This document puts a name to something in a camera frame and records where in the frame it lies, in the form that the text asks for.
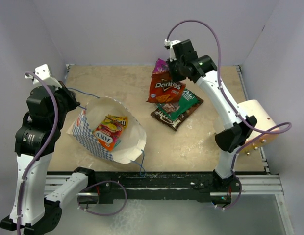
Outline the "purple candy snack bag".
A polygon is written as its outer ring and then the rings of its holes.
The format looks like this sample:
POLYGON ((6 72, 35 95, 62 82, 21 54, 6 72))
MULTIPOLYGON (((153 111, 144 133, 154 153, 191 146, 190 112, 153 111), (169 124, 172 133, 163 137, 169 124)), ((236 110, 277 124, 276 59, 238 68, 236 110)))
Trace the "purple candy snack bag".
POLYGON ((166 61, 163 59, 158 58, 155 62, 154 69, 152 71, 152 75, 163 73, 163 72, 168 72, 169 67, 166 61))

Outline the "red snack packet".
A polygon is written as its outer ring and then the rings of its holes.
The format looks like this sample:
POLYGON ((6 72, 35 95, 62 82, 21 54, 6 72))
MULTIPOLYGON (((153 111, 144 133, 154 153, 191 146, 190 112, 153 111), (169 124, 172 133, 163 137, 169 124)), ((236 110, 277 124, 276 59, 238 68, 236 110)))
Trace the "red snack packet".
POLYGON ((169 72, 153 73, 147 102, 172 103, 178 102, 185 90, 186 84, 174 82, 169 72))

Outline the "green snack box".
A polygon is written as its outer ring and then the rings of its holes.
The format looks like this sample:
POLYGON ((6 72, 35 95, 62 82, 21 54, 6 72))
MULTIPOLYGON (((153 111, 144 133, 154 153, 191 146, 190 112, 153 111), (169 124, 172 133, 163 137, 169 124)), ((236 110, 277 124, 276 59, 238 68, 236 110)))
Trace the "green snack box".
POLYGON ((157 103, 156 106, 169 120, 174 121, 180 114, 198 103, 200 103, 200 98, 185 88, 178 102, 157 103))

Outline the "brown sea salt chips bag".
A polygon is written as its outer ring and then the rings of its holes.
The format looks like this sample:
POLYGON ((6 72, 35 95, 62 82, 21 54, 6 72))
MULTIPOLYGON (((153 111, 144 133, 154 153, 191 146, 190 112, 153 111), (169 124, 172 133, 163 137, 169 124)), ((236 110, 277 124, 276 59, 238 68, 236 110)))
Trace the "brown sea salt chips bag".
POLYGON ((180 114, 178 118, 174 121, 166 117, 158 108, 155 111, 151 112, 150 115, 162 124, 170 127, 174 131, 177 131, 178 128, 182 125, 182 123, 185 122, 188 117, 192 115, 202 105, 202 103, 203 101, 199 101, 198 103, 192 105, 188 110, 180 114))

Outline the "blue checkered paper bag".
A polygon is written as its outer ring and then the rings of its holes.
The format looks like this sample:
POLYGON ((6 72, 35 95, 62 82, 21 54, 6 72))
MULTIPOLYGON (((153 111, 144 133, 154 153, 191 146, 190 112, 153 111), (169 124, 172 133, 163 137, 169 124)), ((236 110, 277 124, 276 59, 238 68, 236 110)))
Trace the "blue checkered paper bag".
POLYGON ((67 133, 94 156, 121 164, 135 163, 144 154, 147 134, 138 120, 118 100, 111 97, 95 96, 79 114, 67 133), (128 116, 128 126, 124 128, 119 143, 112 151, 106 150, 93 135, 93 131, 107 115, 128 116))

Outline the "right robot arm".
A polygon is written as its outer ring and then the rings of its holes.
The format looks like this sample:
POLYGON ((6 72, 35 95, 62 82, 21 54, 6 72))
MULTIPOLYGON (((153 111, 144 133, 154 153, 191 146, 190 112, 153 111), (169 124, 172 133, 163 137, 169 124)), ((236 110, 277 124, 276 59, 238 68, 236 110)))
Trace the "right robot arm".
POLYGON ((212 183, 217 191, 225 191, 234 180, 233 168, 237 151, 250 136, 251 125, 255 127, 257 119, 248 116, 239 107, 233 97, 225 99, 228 89, 221 81, 217 66, 210 56, 199 57, 190 40, 164 41, 164 47, 169 50, 167 64, 173 81, 183 81, 188 78, 206 93, 216 109, 224 127, 216 134, 215 141, 220 149, 219 162, 212 173, 212 183))

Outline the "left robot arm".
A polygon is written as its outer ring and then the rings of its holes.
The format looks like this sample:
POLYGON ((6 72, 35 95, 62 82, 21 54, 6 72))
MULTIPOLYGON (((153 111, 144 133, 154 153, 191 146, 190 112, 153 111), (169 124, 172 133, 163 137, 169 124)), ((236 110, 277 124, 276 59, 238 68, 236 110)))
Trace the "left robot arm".
POLYGON ((95 172, 78 167, 69 179, 45 196, 48 167, 66 114, 80 105, 63 82, 38 86, 30 92, 21 128, 15 135, 18 179, 13 209, 1 220, 8 231, 23 229, 26 235, 43 235, 56 228, 62 210, 77 193, 96 187, 95 172))

